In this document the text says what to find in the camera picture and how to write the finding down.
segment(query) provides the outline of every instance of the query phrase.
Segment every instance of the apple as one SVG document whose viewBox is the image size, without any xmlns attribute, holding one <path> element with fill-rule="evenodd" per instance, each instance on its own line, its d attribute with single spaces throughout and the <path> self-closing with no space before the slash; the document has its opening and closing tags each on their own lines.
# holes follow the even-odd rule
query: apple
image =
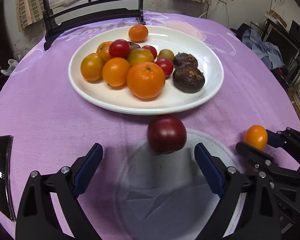
<svg viewBox="0 0 300 240">
<path fill-rule="evenodd" d="M 187 141 L 183 123 L 171 115 L 160 115 L 152 120 L 147 131 L 148 143 L 157 155 L 181 150 Z"/>
<path fill-rule="evenodd" d="M 173 71 L 173 63 L 171 60 L 166 58 L 158 59 L 155 62 L 160 68 L 162 68 L 164 74 L 166 75 L 166 78 L 169 77 L 172 74 Z"/>
</svg>

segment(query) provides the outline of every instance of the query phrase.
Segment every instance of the small round fruit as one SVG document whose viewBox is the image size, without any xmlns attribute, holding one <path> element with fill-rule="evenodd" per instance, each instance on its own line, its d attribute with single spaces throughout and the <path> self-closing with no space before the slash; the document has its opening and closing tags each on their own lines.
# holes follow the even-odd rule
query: small round fruit
<svg viewBox="0 0 300 240">
<path fill-rule="evenodd" d="M 148 37 L 148 29 L 142 24 L 134 25 L 129 30 L 129 38 L 133 42 L 142 42 Z"/>
<path fill-rule="evenodd" d="M 141 99 L 154 98 L 164 87 L 166 78 L 162 68 L 153 62 L 143 62 L 130 68 L 127 85 L 131 93 Z"/>
<path fill-rule="evenodd" d="M 159 55 L 158 55 L 158 59 L 161 59 L 161 58 L 166 58 L 166 59 L 171 60 L 173 62 L 174 54 L 169 49 L 162 49 L 162 50 L 160 50 Z"/>
<path fill-rule="evenodd" d="M 133 49 L 127 57 L 127 60 L 131 67 L 142 62 L 154 62 L 151 52 L 141 48 Z"/>
<path fill-rule="evenodd" d="M 129 43 L 125 40 L 116 40 L 110 45 L 109 53 L 111 57 L 125 58 L 130 53 Z"/>
<path fill-rule="evenodd" d="M 268 142 L 267 131 L 261 125 L 252 125 L 245 133 L 243 141 L 263 151 Z"/>
<path fill-rule="evenodd" d="M 112 87 L 122 86 L 126 83 L 129 69 L 129 62 L 124 58 L 112 58 L 103 67 L 103 80 Z"/>
<path fill-rule="evenodd" d="M 109 59 L 111 59 L 110 53 L 109 53 L 109 47 L 112 44 L 112 41 L 106 41 L 99 45 L 97 49 L 97 53 L 101 56 L 103 59 L 103 62 L 107 62 Z"/>
<path fill-rule="evenodd" d="M 149 51 L 151 52 L 153 58 L 156 58 L 156 57 L 157 57 L 157 54 L 158 54 L 158 53 L 157 53 L 157 50 L 155 49 L 155 47 L 152 47 L 152 46 L 150 46 L 150 45 L 146 45 L 146 46 L 143 46 L 142 48 L 143 48 L 143 49 L 149 50 Z"/>
<path fill-rule="evenodd" d="M 102 77 L 103 60 L 97 53 L 91 53 L 83 59 L 80 66 L 82 76 L 88 81 L 97 81 Z"/>
<path fill-rule="evenodd" d="M 158 154 L 181 150 L 187 142 L 183 123 L 171 115 L 161 115 L 148 126 L 147 138 L 150 147 Z"/>
<path fill-rule="evenodd" d="M 139 44 L 136 44 L 133 41 L 128 41 L 128 43 L 129 43 L 129 46 L 130 46 L 130 51 L 133 50 L 133 49 L 139 49 L 139 48 L 141 48 Z"/>
<path fill-rule="evenodd" d="M 158 59 L 155 62 L 160 68 L 162 68 L 164 74 L 166 75 L 166 78 L 169 77 L 172 74 L 173 71 L 173 63 L 171 60 L 168 60 L 166 58 Z"/>
</svg>

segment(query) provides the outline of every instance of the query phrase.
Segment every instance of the yellow tomato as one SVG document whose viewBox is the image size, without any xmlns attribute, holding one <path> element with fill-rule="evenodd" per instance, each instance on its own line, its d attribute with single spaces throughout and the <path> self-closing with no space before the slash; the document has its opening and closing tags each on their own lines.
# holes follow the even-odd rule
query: yellow tomato
<svg viewBox="0 0 300 240">
<path fill-rule="evenodd" d="M 252 125 L 244 135 L 243 141 L 260 151 L 263 151 L 268 142 L 266 129 L 260 125 Z"/>
<path fill-rule="evenodd" d="M 91 53 L 81 62 L 82 76 L 88 81 L 97 81 L 102 77 L 103 60 L 97 53 Z"/>
<path fill-rule="evenodd" d="M 154 58 L 151 52 L 147 49 L 133 49 L 127 57 L 127 61 L 130 66 L 133 67 L 136 64 L 143 62 L 154 62 Z"/>
</svg>

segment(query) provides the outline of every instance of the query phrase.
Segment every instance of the bolt head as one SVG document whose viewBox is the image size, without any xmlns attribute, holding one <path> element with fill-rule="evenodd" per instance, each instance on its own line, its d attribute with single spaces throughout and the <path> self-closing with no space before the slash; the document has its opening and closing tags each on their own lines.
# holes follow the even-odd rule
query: bolt head
<svg viewBox="0 0 300 240">
<path fill-rule="evenodd" d="M 69 170 L 70 170 L 70 168 L 68 166 L 62 167 L 61 168 L 61 173 L 66 174 L 66 173 L 69 172 Z"/>
<path fill-rule="evenodd" d="M 260 171 L 260 172 L 259 172 L 259 176 L 260 176 L 261 178 L 265 178 L 267 175 L 266 175 L 265 172 Z"/>
<path fill-rule="evenodd" d="M 234 174 L 234 173 L 236 173 L 236 171 L 237 171 L 237 169 L 235 167 L 232 167 L 232 166 L 228 167 L 229 173 Z"/>
<path fill-rule="evenodd" d="M 31 172 L 30 176 L 32 178 L 35 178 L 36 176 L 38 176 L 38 172 L 37 171 L 33 171 L 33 172 Z"/>
</svg>

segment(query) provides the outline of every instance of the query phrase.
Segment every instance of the black frame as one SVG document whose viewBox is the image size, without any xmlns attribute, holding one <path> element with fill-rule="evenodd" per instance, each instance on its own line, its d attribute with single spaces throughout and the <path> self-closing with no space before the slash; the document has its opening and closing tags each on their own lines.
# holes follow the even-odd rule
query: black frame
<svg viewBox="0 0 300 240">
<path fill-rule="evenodd" d="M 107 11 L 94 12 L 90 14 L 86 14 L 83 16 L 75 17 L 69 20 L 62 22 L 60 25 L 57 25 L 55 18 L 66 14 L 68 12 L 72 12 L 81 8 L 85 8 L 91 5 L 96 5 L 100 3 L 107 3 L 113 1 L 123 1 L 123 0 L 97 0 L 91 1 L 88 0 L 87 3 L 74 6 L 72 8 L 68 8 L 63 10 L 62 12 L 54 14 L 52 9 L 50 8 L 49 1 L 43 0 L 44 12 L 43 12 L 43 20 L 46 26 L 46 42 L 44 43 L 44 50 L 48 50 L 51 47 L 51 44 L 54 42 L 56 38 L 63 32 L 70 30 L 75 27 L 79 27 L 85 24 L 90 24 L 98 21 L 105 21 L 111 19 L 119 19 L 119 18 L 137 18 L 140 24 L 146 24 L 143 19 L 143 0 L 138 0 L 138 9 L 129 10 L 127 8 L 119 8 L 112 9 Z"/>
</svg>

